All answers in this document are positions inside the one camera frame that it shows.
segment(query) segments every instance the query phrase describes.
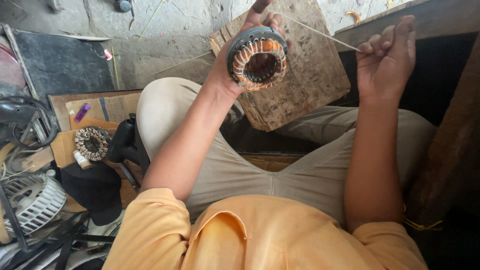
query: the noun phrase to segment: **black cap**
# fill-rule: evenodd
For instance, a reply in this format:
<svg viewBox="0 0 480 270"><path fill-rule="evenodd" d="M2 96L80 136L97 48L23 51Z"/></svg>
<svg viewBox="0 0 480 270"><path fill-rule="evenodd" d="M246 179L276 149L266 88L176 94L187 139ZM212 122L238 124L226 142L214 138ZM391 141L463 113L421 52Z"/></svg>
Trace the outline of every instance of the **black cap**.
<svg viewBox="0 0 480 270"><path fill-rule="evenodd" d="M119 217L121 178L113 168L99 162L84 171L72 163L60 169L60 174L63 189L88 209L95 225L107 225Z"/></svg>

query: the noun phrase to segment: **white spool of thread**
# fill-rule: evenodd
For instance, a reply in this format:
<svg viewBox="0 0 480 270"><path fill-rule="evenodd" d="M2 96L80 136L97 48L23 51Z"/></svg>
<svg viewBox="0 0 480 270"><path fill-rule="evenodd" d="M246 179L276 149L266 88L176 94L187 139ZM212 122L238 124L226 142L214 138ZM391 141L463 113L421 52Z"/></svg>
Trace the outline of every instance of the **white spool of thread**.
<svg viewBox="0 0 480 270"><path fill-rule="evenodd" d="M77 160L78 165L82 168L82 170L90 169L93 167L93 165L86 159L84 156L80 154L78 150L75 150L73 152L73 156Z"/></svg>

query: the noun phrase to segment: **beige pants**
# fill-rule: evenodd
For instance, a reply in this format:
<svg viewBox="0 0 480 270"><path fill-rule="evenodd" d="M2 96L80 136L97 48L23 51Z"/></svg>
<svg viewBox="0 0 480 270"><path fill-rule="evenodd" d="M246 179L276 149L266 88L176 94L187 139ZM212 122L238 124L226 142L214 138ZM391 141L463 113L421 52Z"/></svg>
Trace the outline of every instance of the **beige pants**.
<svg viewBox="0 0 480 270"><path fill-rule="evenodd" d="M163 78L145 87L138 103L137 124L150 160L177 129L200 87L181 78ZM239 107L234 104L226 119L238 119L235 114L243 114ZM263 194L305 203L344 224L343 188L357 112L358 108L325 106L276 129L282 135L322 145L280 172L253 166L218 132L186 204L191 220L224 198ZM415 172L435 131L418 114L399 110L397 160L402 186Z"/></svg>

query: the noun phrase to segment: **person's hand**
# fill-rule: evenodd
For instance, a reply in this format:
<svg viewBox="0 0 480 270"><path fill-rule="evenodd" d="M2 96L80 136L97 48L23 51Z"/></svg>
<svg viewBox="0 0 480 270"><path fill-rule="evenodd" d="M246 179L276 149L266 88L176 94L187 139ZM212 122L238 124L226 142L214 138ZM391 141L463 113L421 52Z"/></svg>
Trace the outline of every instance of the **person's hand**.
<svg viewBox="0 0 480 270"><path fill-rule="evenodd" d="M413 15L405 16L382 35L372 36L357 52L360 102L398 104L415 66Z"/></svg>
<svg viewBox="0 0 480 270"><path fill-rule="evenodd" d="M247 17L243 26L241 27L239 33L257 26L261 23L262 13L264 12L265 8L272 2L272 0L257 0L253 3L252 7L248 11ZM268 26L274 30L277 30L283 38L285 38L285 30L280 27L282 24L282 16L280 14L273 14L269 12L263 23L265 26ZM215 62L213 64L212 70L209 73L205 83L214 83L219 84L219 87L223 89L228 95L237 97L245 91L244 87L238 86L229 76L227 72L227 50L230 46L232 41L230 39L227 43L225 43L216 56ZM287 40L288 50L291 51L291 40ZM251 66L262 65L267 59L267 55L265 54L256 54L250 60Z"/></svg>

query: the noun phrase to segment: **concrete floor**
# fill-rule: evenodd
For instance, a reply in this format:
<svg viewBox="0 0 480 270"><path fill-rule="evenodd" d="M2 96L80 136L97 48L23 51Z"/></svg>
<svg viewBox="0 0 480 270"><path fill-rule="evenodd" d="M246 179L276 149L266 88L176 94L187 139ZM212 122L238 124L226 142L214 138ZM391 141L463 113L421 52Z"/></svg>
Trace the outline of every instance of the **concrete floor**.
<svg viewBox="0 0 480 270"><path fill-rule="evenodd" d="M60 1L64 9L55 13L48 7L47 0L0 0L0 22L26 31L111 37L102 45L109 50L113 46L115 50L120 89L143 88L155 79L170 76L202 83L214 61L212 54L159 74L157 72L208 52L209 43L203 42L203 38L209 37L251 6L251 0L168 0L137 42L162 0L134 0L135 22L131 31L132 15L130 12L119 12L115 0ZM344 16L345 12L353 10L366 19L387 10L388 0L317 1L327 28L333 34L354 23L353 17ZM184 16L172 2L186 15L199 19ZM392 7L402 3L402 0L394 0Z"/></svg>

